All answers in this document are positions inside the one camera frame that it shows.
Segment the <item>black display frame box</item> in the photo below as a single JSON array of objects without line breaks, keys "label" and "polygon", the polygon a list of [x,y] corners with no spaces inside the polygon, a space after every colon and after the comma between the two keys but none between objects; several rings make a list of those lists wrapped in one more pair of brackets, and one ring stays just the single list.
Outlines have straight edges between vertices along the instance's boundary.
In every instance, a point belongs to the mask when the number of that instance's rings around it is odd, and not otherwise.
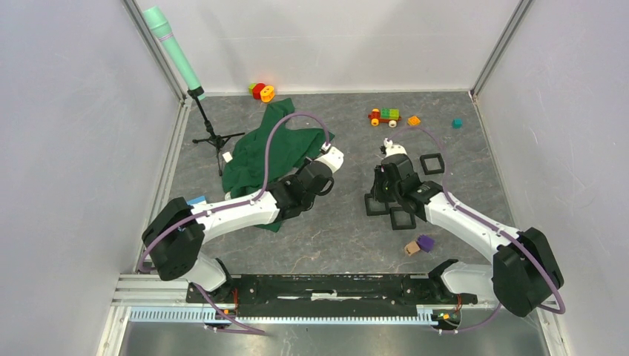
[{"label": "black display frame box", "polygon": [[390,214],[390,206],[387,202],[377,201],[372,194],[364,194],[364,205],[368,217],[376,217]]}]

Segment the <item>green fabric garment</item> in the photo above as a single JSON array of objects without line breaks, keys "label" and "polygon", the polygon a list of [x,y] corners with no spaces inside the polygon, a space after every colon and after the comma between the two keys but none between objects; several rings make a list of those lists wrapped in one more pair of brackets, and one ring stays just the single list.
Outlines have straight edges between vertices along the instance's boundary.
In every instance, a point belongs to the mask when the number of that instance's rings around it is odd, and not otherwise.
[{"label": "green fabric garment", "polygon": [[[266,143],[274,126],[296,111],[293,101],[282,99],[267,105],[259,128],[252,130],[235,144],[233,160],[223,169],[223,191],[232,198],[260,190],[264,181]],[[314,159],[326,142],[322,128],[289,129],[282,124],[275,131],[269,151],[268,183],[279,180],[306,158]]]}]

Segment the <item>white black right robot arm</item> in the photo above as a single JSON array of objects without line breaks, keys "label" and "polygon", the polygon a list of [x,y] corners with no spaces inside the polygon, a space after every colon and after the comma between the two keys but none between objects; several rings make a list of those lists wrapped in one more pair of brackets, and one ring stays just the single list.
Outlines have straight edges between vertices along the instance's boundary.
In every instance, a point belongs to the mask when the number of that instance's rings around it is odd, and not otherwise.
[{"label": "white black right robot arm", "polygon": [[559,289],[564,276],[543,232],[496,222],[456,199],[441,184],[423,181],[406,154],[393,154],[374,168],[372,198],[436,225],[473,247],[488,265],[452,262],[428,283],[430,297],[446,303],[460,293],[497,300],[525,317],[554,297],[565,312]]}]

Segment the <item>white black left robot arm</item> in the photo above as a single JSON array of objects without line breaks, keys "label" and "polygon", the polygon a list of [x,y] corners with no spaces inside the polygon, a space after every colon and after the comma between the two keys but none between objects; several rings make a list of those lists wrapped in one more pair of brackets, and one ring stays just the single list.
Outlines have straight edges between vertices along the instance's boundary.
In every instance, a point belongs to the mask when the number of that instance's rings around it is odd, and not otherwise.
[{"label": "white black left robot arm", "polygon": [[142,234],[157,275],[163,281],[183,278],[213,301],[226,301],[233,283],[218,259],[201,252],[202,246],[232,231],[282,222],[310,210],[316,197],[331,191],[342,164],[343,159],[324,155],[264,191],[223,202],[189,205],[182,197],[171,200]]}]

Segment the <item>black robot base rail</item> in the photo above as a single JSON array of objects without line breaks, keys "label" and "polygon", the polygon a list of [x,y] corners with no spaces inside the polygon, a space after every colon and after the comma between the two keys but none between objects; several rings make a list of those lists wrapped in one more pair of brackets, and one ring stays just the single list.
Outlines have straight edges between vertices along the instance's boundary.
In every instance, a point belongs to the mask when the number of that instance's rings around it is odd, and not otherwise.
[{"label": "black robot base rail", "polygon": [[411,317],[417,306],[475,305],[476,295],[441,281],[450,263],[428,274],[241,274],[209,297],[239,317]]}]

